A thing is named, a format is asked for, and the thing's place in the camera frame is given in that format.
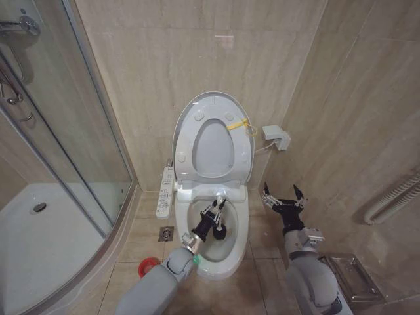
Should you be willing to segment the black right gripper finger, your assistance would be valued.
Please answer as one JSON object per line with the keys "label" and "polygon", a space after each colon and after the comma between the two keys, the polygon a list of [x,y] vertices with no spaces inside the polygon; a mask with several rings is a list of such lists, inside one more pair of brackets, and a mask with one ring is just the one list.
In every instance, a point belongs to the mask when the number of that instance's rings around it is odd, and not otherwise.
{"label": "black right gripper finger", "polygon": [[304,197],[302,191],[296,185],[293,185],[293,189],[297,198],[296,206],[304,207],[308,199]]}
{"label": "black right gripper finger", "polygon": [[262,201],[271,209],[274,209],[276,206],[278,206],[278,200],[270,194],[267,183],[264,183],[264,188],[262,191]]}

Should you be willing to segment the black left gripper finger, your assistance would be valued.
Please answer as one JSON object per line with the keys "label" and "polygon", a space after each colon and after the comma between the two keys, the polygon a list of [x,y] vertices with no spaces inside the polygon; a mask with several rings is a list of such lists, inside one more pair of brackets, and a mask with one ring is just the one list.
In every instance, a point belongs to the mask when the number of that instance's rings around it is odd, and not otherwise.
{"label": "black left gripper finger", "polygon": [[216,215],[219,212],[219,204],[216,199],[213,200],[212,203],[210,203],[204,210],[200,212],[201,215]]}
{"label": "black left gripper finger", "polygon": [[215,222],[217,227],[222,226],[221,217],[222,217],[222,210],[223,210],[225,202],[226,202],[225,200],[221,200],[217,204],[217,212],[216,212],[215,217],[213,219],[213,221]]}

